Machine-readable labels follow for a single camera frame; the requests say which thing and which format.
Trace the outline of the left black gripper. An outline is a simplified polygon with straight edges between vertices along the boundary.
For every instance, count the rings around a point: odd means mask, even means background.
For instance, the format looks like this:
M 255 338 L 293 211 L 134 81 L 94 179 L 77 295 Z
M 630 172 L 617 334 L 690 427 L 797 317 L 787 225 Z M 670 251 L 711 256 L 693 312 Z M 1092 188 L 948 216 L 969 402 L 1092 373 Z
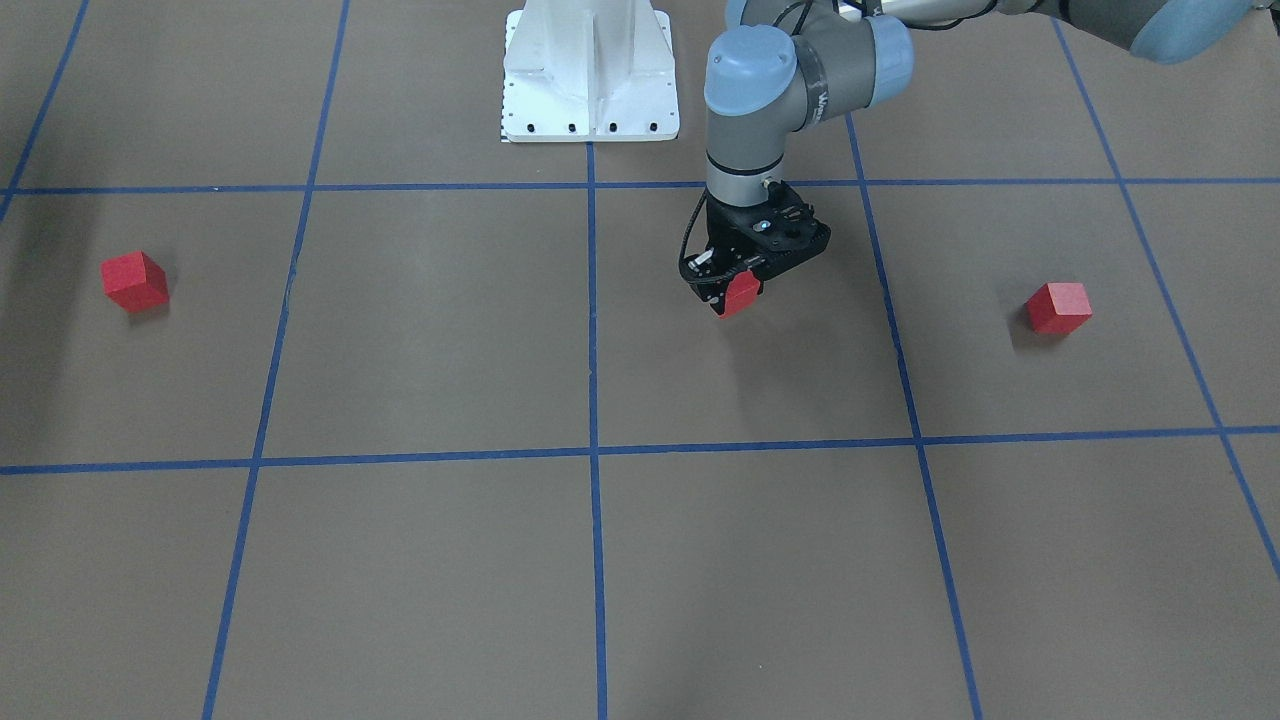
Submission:
M 831 228 L 817 219 L 813 205 L 786 182 L 767 182 L 765 201 L 732 206 L 704 191 L 686 225 L 678 273 L 713 311 L 727 311 L 731 284 L 745 270 L 756 278 L 756 296 L 778 275 L 823 254 Z M 687 254 L 695 220 L 707 214 L 707 246 Z

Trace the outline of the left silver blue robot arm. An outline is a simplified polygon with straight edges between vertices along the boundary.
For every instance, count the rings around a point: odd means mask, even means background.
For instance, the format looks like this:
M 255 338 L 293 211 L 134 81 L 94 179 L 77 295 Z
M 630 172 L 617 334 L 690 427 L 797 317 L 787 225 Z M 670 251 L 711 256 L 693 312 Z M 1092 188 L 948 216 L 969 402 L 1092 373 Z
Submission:
M 820 255 L 829 227 L 785 181 L 787 137 L 900 95 L 914 32 L 991 13 L 1041 14 L 1147 61 L 1189 60 L 1252 1 L 730 1 L 707 54 L 707 245 L 682 281 L 716 315 L 749 307 L 767 281 Z

